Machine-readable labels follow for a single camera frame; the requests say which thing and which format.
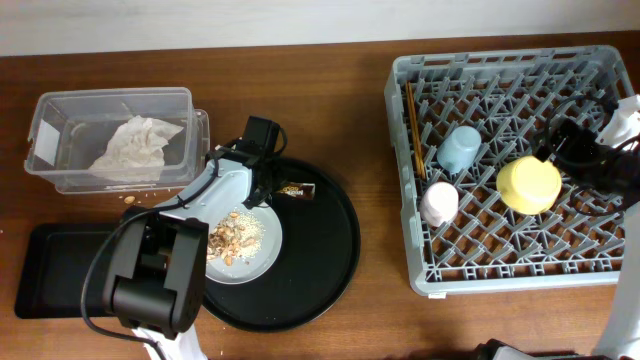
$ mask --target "black rectangular tray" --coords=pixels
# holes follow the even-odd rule
[[[80,293],[89,264],[114,224],[43,224],[31,232],[14,311],[22,319],[80,317]],[[101,257],[87,293],[90,316],[111,316],[102,288],[113,254]]]

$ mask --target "white label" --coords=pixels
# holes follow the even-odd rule
[[[40,121],[34,153],[40,159],[51,164],[51,166],[55,166],[59,140],[60,132],[44,120]]]
[[[430,294],[427,295],[427,297],[429,299],[436,299],[436,300],[446,299],[447,298],[447,293],[446,292],[430,293]]]

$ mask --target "clear plastic container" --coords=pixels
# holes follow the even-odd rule
[[[116,129],[134,116],[184,127],[162,148],[165,165],[115,170],[89,167],[102,156]],[[31,122],[25,170],[56,185],[63,194],[184,187],[204,168],[209,119],[195,110],[186,88],[109,89],[46,93]],[[110,177],[160,172],[157,181],[114,181]]]

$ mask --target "plastic dish rack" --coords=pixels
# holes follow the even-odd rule
[[[427,181],[415,171],[405,83],[411,82]],[[402,229],[412,288],[420,295],[496,292],[613,284],[624,252],[622,216],[591,218],[569,205],[563,176],[555,206],[525,216],[507,208],[495,190],[498,171],[531,154],[531,135],[571,95],[625,98],[635,94],[620,54],[609,46],[404,56],[385,87],[391,143],[402,193]],[[559,109],[598,132],[599,105]],[[437,146],[457,126],[482,135],[475,164],[449,176],[435,160]],[[456,219],[438,228],[420,218],[418,204],[436,181],[460,196]],[[618,197],[578,196],[584,210],[603,211]]]

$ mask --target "food crumbs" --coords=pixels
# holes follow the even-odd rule
[[[249,265],[247,258],[256,256],[263,235],[264,226],[253,214],[233,211],[209,234],[207,261],[220,257],[231,266],[234,258],[243,258]]]

